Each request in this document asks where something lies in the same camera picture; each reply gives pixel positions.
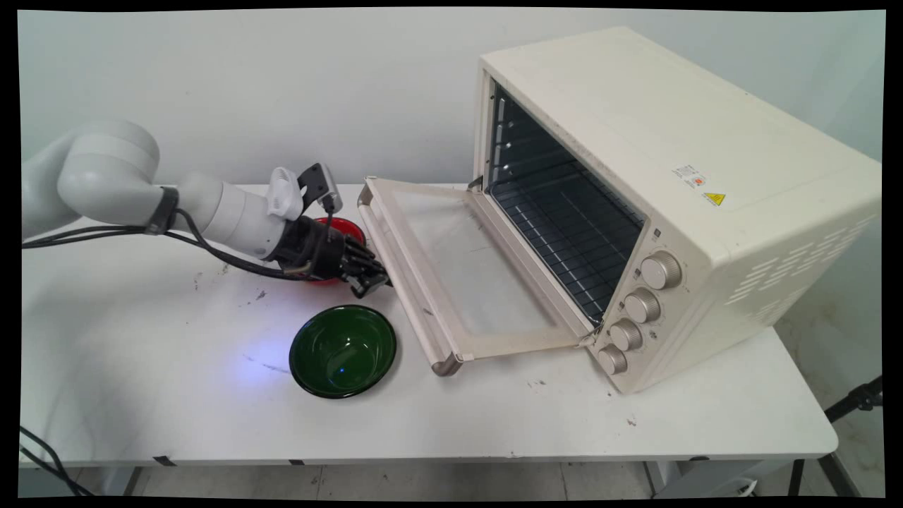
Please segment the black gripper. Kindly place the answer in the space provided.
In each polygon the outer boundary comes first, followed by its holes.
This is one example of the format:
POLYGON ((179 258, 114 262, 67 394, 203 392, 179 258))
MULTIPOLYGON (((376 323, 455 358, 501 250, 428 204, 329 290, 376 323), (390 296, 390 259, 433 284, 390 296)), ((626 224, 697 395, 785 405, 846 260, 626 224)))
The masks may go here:
POLYGON ((353 296, 364 299, 392 280, 375 254, 356 240, 345 240, 332 228, 334 215, 323 221, 300 216, 284 222, 281 237, 271 251, 271 261, 284 274, 305 280, 342 280, 353 296))

